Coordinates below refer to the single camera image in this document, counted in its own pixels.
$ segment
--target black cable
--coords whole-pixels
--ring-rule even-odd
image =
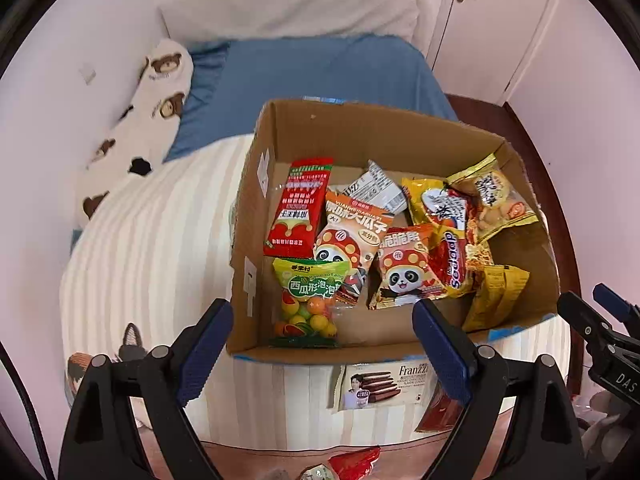
[[[33,439],[36,443],[36,448],[38,449],[38,455],[40,456],[40,462],[44,469],[44,475],[47,480],[56,480],[56,477],[53,475],[53,469],[51,468],[51,462],[49,461],[49,455],[47,454],[47,446],[45,445],[44,438],[42,437],[42,430],[38,423],[36,411],[33,409],[33,404],[31,403],[27,389],[24,387],[22,379],[20,378],[20,375],[18,375],[18,371],[15,369],[9,354],[4,349],[4,346],[2,346],[2,342],[0,342],[0,361],[2,361],[4,369],[14,382],[15,389],[18,391],[20,400],[24,405],[24,411],[27,413],[27,418],[29,419],[31,433],[33,433]]]

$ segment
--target blue gripper pad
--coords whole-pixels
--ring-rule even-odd
[[[233,325],[231,304],[218,299],[197,325],[184,329],[172,345],[172,369],[178,377],[176,399],[180,406],[200,396]]]
[[[593,301],[604,307],[620,323],[625,323],[631,317],[631,304],[620,298],[604,283],[593,287]]]
[[[413,322],[415,335],[422,343],[444,391],[451,399],[466,405],[471,400],[469,378],[476,372],[475,359],[469,354],[475,348],[473,343],[465,333],[449,325],[431,300],[421,300],[414,305]],[[462,334],[466,342],[459,334],[452,332],[455,330]],[[454,344],[462,346],[461,350],[466,354],[467,362],[460,356]]]

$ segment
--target bear print blanket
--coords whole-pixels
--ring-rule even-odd
[[[79,177],[79,228],[86,226],[110,189],[127,173],[144,176],[162,164],[178,131],[192,74],[191,56],[175,41],[160,41],[146,58],[129,107],[105,134]]]

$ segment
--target green snack bag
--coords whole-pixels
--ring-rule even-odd
[[[351,269],[349,262],[276,258],[273,269],[282,286],[282,320],[273,326],[272,346],[334,348],[335,293]]]

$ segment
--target metal screw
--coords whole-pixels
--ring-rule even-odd
[[[105,364],[105,362],[107,362],[107,358],[102,354],[97,355],[96,357],[91,359],[92,366],[96,368],[102,366],[103,364]]]
[[[484,357],[485,359],[491,359],[495,356],[495,350],[491,348],[489,345],[482,345],[478,349],[478,354]]]
[[[169,354],[169,347],[166,345],[156,346],[152,351],[151,355],[156,359],[162,359]]]
[[[540,356],[540,362],[542,362],[543,365],[548,366],[549,368],[556,364],[556,360],[553,359],[553,357],[551,357],[549,354],[542,354]]]

